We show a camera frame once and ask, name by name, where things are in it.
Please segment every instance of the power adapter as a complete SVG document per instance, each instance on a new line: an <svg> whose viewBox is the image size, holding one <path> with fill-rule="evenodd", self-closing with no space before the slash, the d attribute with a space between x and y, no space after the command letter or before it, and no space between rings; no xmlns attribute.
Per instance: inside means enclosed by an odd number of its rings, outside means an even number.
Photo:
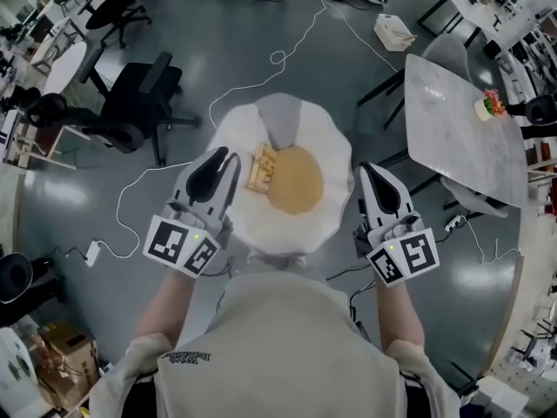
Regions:
<svg viewBox="0 0 557 418"><path fill-rule="evenodd" d="M89 245L89 249L87 250L87 254L85 255L85 263L88 267L92 267L95 265L97 261L98 253L101 251L101 246L98 244L98 241L93 240Z"/></svg>

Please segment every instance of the white cable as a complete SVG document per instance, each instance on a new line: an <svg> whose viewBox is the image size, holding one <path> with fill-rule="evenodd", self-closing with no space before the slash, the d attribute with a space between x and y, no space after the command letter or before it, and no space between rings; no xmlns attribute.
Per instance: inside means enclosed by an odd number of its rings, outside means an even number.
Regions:
<svg viewBox="0 0 557 418"><path fill-rule="evenodd" d="M517 254L522 255L522 252L520 251L520 249L518 249L516 247L514 247L512 249L509 249L506 253L503 253L502 255L497 255L497 252L499 250L499 238L496 238L495 239L495 254L494 254L494 256L491 260L486 261L486 255L484 254L483 249L481 249L480 243L478 242L478 237L476 237L476 233L473 231L472 225L470 224L470 222L468 221L468 219L464 215L461 215L460 217L462 219L464 219L464 221L468 224L468 227L470 228L470 231L472 232L473 239L476 242L476 246L480 250L480 253L481 253L480 264L481 265L483 265L485 263L494 263L496 260L502 259L503 257L505 257L507 254L511 253L512 251L516 251Z"/></svg>
<svg viewBox="0 0 557 418"><path fill-rule="evenodd" d="M101 244L102 244L102 245L105 245L105 246L106 246L106 249L108 249L108 250L110 251L110 253L111 253L114 257L116 257L116 258L118 258L118 259L128 259L128 258L130 258L130 257L133 255L133 253L136 252L137 249L139 248L139 245L140 245L140 243L141 243L141 239L139 238L138 233L136 233L136 231L135 231L133 228L131 228L131 227L125 225L124 223L122 223L122 222L120 221L120 218L119 218L119 211L120 211L120 202L122 201L122 195L124 195L124 192L126 191L126 189L129 189L129 188L132 187L133 185L137 184L138 181L139 181L147 172L150 172L150 171L165 171L165 170L168 170L168 169L172 169L173 167L180 167L181 165L188 165L188 164L190 164L190 163L191 163L191 161L188 161L187 163L180 163L180 164L175 164L175 165L168 165L167 167L150 167L149 169L145 169L144 172L139 176L139 178L136 179L133 183L131 183L130 185L127 185L124 189L122 189L122 191L120 192L120 196L118 197L118 204L117 204L117 207L116 207L116 221L118 222L119 225L121 225L121 226L125 227L126 229L132 231L133 234L136 236L136 239L138 239L138 243L136 244L136 246L133 248L133 250L132 250L129 254L127 254L127 255L119 255L119 254L116 254L114 251L112 251L112 249L111 249L111 247L108 245L108 243L106 243L106 242L103 241L103 240L97 240L97 243L98 243L99 245L101 245Z"/></svg>
<svg viewBox="0 0 557 418"><path fill-rule="evenodd" d="M342 20L344 21L344 23L346 24L346 26L348 26L348 28L350 28L350 31L354 34L354 36L356 36L356 38L365 46L367 46L371 51L373 51L373 53L379 57L383 62L385 62L387 65L389 65L395 72L398 71L396 68L394 68L388 60L386 60L384 57L382 57L370 44L368 44L366 41L364 41L357 33L356 31L353 29L352 26L350 26L350 24L348 23L348 21L346 20L346 18L337 10L337 8L329 2L326 2L325 0L319 0L321 2L321 5L323 6L323 8L321 8L318 12L315 13L315 15L313 16L313 20L312 20L312 24L310 25L310 27L305 30L304 35L302 36L302 38L300 38L300 40L294 45L293 50L289 53L286 54L284 51L282 50L277 50L274 51L270 56L269 56L269 61L271 62L271 64L273 65L279 65L282 64L282 69L277 71L276 73L272 74L270 77L268 77L264 82L262 82L261 84L254 84L254 85L247 85L244 87L234 87L231 88L229 91L227 91L225 94L223 94L222 96L220 96L219 98L215 99L214 101L211 102L211 104L209 105L209 119L211 120L211 124L213 127L215 127L215 130L217 130L217 125L215 124L214 119L212 118L212 107L222 98L224 98L225 96L228 96L230 93L232 93L235 90L247 90L249 88L258 88L258 87L262 87L263 85L267 84L267 82L269 82L271 79L275 78L276 76L282 74L285 72L285 68L286 68L286 59L289 58L290 56L292 56L295 52L296 49L299 47L299 45L304 42L305 37L307 36L307 34L312 30L313 26L315 26L315 22L317 21L317 17L322 14L327 8L325 5L331 6L331 8L340 16L340 18L342 18ZM275 62L273 60L273 57L276 54L282 54L282 58L278 61Z"/></svg>

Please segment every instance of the cardboard box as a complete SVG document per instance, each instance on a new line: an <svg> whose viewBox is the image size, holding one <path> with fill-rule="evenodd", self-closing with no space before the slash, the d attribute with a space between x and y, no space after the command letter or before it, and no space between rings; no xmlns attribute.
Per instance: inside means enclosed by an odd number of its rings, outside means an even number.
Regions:
<svg viewBox="0 0 557 418"><path fill-rule="evenodd" d="M270 145L259 145L247 185L250 189L261 193L269 192L271 177L275 170L278 155L279 153Z"/></svg>
<svg viewBox="0 0 557 418"><path fill-rule="evenodd" d="M37 370L41 394L55 408L72 409L97 382L96 342L67 322L49 324L42 336L62 362Z"/></svg>

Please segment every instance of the white t-shirt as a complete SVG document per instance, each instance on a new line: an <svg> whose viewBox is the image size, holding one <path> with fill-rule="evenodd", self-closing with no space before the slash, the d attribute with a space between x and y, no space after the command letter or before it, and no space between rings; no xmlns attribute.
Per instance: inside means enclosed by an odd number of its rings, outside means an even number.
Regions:
<svg viewBox="0 0 557 418"><path fill-rule="evenodd" d="M206 333L180 348L162 334L133 340L92 389L91 416L121 416L138 377L152 372L158 417L406 416L400 372L419 377L432 417L459 416L421 347L396 340L382 354L352 322L344 293L291 273L231 280Z"/></svg>

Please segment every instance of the white box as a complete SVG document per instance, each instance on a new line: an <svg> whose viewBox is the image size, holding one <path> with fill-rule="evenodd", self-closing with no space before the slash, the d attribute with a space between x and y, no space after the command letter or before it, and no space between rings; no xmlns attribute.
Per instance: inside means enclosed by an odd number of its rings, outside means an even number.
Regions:
<svg viewBox="0 0 557 418"><path fill-rule="evenodd" d="M416 38L399 17L389 14L379 14L373 32L387 51L402 52Z"/></svg>
<svg viewBox="0 0 557 418"><path fill-rule="evenodd" d="M528 400L525 394L507 388L492 399L487 410L493 414L493 418L515 418L520 416Z"/></svg>
<svg viewBox="0 0 557 418"><path fill-rule="evenodd" d="M510 387L503 381L499 381L492 376L486 376L478 381L478 393L473 399L472 404L487 408L495 396Z"/></svg>

